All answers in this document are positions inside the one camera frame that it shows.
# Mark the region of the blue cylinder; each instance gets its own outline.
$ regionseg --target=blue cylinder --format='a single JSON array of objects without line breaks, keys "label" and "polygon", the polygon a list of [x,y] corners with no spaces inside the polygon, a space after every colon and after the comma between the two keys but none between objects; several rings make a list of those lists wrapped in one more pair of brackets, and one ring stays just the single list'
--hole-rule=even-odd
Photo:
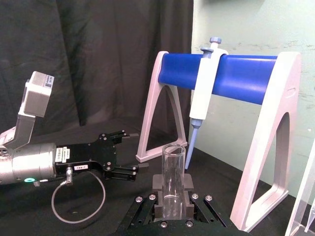
[{"label": "blue cylinder", "polygon": [[[194,90],[201,54],[165,54],[159,83]],[[212,94],[262,104],[277,56],[221,56]]]}]

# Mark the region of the black table surface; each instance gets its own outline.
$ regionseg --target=black table surface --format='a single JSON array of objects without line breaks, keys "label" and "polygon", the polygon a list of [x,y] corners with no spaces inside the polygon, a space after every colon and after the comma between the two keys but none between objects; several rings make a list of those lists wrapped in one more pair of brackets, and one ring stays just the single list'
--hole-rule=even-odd
[{"label": "black table surface", "polygon": [[[105,124],[83,126],[77,129],[35,137],[32,143],[55,142],[57,145],[88,143],[100,133],[126,130],[140,134],[139,120],[117,119]],[[169,142],[159,132],[150,133],[149,148]],[[117,145],[117,163],[135,165],[139,137],[123,139]],[[146,173],[139,173],[135,182],[105,180],[106,201],[100,212],[87,222],[70,225],[58,220],[51,210],[51,197],[61,180],[41,184],[11,184],[0,187],[0,235],[57,235],[57,236],[105,236],[116,231],[138,195],[148,196],[152,191],[152,176],[161,173],[161,157],[148,161]],[[194,149],[187,171],[191,174],[195,192],[203,196],[211,194],[220,207],[230,215],[242,172],[226,163]],[[261,196],[270,185],[260,181],[255,198]],[[97,180],[89,173],[74,178],[74,185],[63,187],[56,195],[57,212],[67,220],[79,220],[93,213],[102,199]],[[284,236],[295,198],[288,196],[251,232],[253,236]]]}]

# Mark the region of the glass cylinder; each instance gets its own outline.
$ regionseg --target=glass cylinder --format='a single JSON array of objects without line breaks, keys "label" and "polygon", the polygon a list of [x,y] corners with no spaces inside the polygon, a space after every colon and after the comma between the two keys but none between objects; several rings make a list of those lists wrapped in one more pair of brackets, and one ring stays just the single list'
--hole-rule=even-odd
[{"label": "glass cylinder", "polygon": [[162,152],[163,219],[185,217],[184,165],[186,150],[178,144],[168,144]]}]

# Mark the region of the cable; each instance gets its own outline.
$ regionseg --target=cable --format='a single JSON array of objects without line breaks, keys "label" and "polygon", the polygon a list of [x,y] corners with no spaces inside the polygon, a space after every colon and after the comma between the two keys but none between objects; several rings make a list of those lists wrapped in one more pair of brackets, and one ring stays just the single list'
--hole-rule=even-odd
[{"label": "cable", "polygon": [[98,180],[98,182],[100,183],[100,185],[101,185],[101,187],[102,187],[102,189],[103,189],[103,200],[102,200],[102,203],[100,204],[100,206],[98,207],[98,209],[97,209],[94,213],[92,213],[90,216],[88,216],[88,217],[86,217],[86,218],[84,218],[84,219],[82,219],[82,220],[69,221],[69,220],[63,219],[63,218],[57,213],[57,211],[56,211],[56,209],[55,209],[55,203],[54,203],[56,193],[57,193],[58,190],[59,190],[62,186],[64,186],[65,183],[66,183],[66,181],[63,181],[63,182],[55,189],[55,191],[54,191],[54,193],[53,193],[53,196],[52,196],[52,198],[51,198],[51,208],[52,208],[52,210],[53,210],[53,213],[54,213],[55,216],[56,216],[58,219],[60,219],[61,221],[65,222],[65,223],[68,223],[68,224],[79,224],[79,223],[82,223],[82,222],[84,222],[84,221],[86,221],[86,220],[92,218],[93,216],[95,216],[95,215],[99,212],[99,210],[103,207],[104,202],[105,202],[105,197],[106,197],[106,191],[105,191],[104,184],[103,184],[102,181],[99,179],[99,177],[97,177],[93,172],[90,172],[90,171],[88,171],[88,172],[89,172],[90,174],[92,174],[92,175]]}]

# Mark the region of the black fabric backdrop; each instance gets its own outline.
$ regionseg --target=black fabric backdrop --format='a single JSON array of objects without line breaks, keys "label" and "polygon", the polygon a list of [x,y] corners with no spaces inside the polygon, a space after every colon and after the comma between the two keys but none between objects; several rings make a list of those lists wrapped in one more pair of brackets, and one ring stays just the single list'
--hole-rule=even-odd
[{"label": "black fabric backdrop", "polygon": [[[55,76],[34,135],[144,114],[159,51],[189,53],[193,0],[0,1],[0,132],[15,125],[33,71]],[[180,89],[186,132],[190,91]],[[174,133],[161,94],[153,126]]]}]

